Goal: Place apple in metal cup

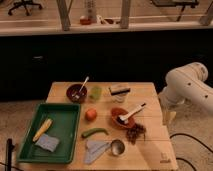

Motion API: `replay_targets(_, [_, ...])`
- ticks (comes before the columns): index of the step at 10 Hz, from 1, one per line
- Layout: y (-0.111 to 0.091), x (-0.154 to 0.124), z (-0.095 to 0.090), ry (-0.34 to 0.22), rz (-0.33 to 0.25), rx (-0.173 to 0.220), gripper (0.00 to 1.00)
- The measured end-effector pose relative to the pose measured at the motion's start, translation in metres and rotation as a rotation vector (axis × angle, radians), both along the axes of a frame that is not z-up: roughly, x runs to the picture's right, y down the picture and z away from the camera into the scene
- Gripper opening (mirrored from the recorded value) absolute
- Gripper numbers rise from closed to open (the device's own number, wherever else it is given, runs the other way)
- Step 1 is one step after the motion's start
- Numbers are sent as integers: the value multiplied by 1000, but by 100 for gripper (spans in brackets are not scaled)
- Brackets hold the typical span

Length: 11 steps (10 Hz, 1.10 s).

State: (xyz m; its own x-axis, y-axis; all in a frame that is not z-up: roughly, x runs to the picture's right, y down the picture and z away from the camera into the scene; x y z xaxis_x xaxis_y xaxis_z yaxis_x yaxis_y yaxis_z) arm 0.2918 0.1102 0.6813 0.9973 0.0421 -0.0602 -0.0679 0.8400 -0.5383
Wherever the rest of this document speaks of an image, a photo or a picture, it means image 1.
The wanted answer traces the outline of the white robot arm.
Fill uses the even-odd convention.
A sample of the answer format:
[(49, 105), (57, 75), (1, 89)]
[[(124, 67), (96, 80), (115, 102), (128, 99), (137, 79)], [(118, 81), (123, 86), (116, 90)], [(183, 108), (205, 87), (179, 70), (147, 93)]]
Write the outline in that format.
[(172, 122), (176, 116), (174, 107), (185, 100), (213, 114), (213, 88), (205, 84), (207, 78), (207, 67), (200, 62), (174, 68), (166, 74), (166, 86), (158, 94), (164, 125)]

